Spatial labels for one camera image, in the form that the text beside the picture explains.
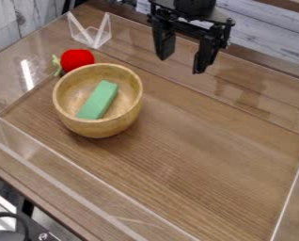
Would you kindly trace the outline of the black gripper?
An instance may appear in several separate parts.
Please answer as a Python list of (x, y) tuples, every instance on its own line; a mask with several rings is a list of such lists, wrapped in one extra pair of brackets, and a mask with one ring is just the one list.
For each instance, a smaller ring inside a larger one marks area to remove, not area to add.
[(175, 53), (177, 31), (201, 37), (193, 73), (203, 73), (221, 47), (229, 46), (235, 20), (217, 9), (217, 0), (148, 0), (156, 55), (166, 60)]

